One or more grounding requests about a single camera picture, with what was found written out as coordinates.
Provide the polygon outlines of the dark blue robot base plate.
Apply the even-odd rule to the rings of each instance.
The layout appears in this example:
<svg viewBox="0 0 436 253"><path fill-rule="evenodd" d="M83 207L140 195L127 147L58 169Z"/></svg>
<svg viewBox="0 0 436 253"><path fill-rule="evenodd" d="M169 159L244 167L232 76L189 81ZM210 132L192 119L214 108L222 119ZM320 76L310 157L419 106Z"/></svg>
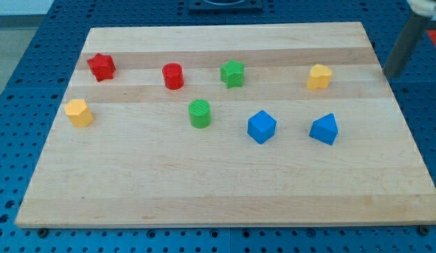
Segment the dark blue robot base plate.
<svg viewBox="0 0 436 253"><path fill-rule="evenodd" d="M187 10L189 13L202 13L206 11L261 11L263 0L189 0Z"/></svg>

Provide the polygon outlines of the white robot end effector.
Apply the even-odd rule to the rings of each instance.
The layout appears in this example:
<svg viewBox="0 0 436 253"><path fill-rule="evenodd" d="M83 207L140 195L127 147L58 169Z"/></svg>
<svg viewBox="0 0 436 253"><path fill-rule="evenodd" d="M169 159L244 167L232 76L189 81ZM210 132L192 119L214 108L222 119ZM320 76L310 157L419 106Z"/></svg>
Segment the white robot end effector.
<svg viewBox="0 0 436 253"><path fill-rule="evenodd" d="M436 0L407 0L411 10L427 18L436 18Z"/></svg>

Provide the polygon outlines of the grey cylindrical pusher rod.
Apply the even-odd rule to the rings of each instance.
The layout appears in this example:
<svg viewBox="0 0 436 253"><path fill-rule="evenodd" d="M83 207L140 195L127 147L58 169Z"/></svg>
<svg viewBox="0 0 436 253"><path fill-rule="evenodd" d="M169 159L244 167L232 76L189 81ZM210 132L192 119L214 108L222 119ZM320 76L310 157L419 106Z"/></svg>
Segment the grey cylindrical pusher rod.
<svg viewBox="0 0 436 253"><path fill-rule="evenodd" d="M431 20L431 17L416 13L409 16L383 67L386 78L401 75Z"/></svg>

